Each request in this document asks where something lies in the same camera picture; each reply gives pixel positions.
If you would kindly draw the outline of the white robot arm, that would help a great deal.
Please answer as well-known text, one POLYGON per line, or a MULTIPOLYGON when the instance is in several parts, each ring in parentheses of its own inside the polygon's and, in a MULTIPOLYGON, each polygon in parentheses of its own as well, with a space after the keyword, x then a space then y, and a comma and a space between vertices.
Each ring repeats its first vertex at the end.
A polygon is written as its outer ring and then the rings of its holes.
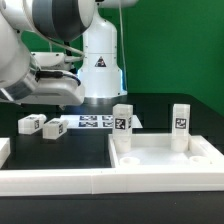
POLYGON ((80 105, 127 93, 100 8, 138 0, 0 0, 0 102, 80 105))

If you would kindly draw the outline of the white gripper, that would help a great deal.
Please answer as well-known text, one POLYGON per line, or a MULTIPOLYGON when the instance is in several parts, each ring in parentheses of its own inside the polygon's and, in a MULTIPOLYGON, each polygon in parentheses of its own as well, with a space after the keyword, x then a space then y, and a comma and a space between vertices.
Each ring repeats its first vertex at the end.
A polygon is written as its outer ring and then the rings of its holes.
POLYGON ((40 66, 38 86, 18 104, 81 105, 85 88, 73 71, 74 56, 58 52, 33 52, 40 66))

